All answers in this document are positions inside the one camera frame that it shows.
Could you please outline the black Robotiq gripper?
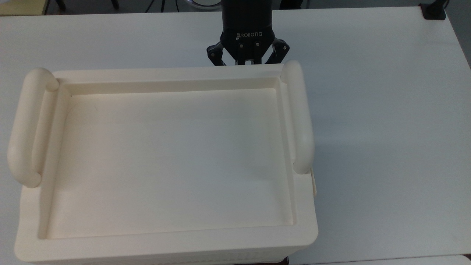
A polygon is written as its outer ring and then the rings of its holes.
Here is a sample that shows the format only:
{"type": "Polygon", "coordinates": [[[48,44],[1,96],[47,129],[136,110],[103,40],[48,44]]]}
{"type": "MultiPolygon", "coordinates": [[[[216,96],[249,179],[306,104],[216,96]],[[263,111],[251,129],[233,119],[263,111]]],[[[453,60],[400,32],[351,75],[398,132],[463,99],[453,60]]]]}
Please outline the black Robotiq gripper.
{"type": "Polygon", "coordinates": [[[226,65],[223,49],[236,65],[245,65],[247,61],[261,64],[271,47],[270,62],[281,63],[290,50],[273,32],[271,0],[223,0],[222,25],[220,42],[206,49],[208,58],[217,67],[226,65]]]}

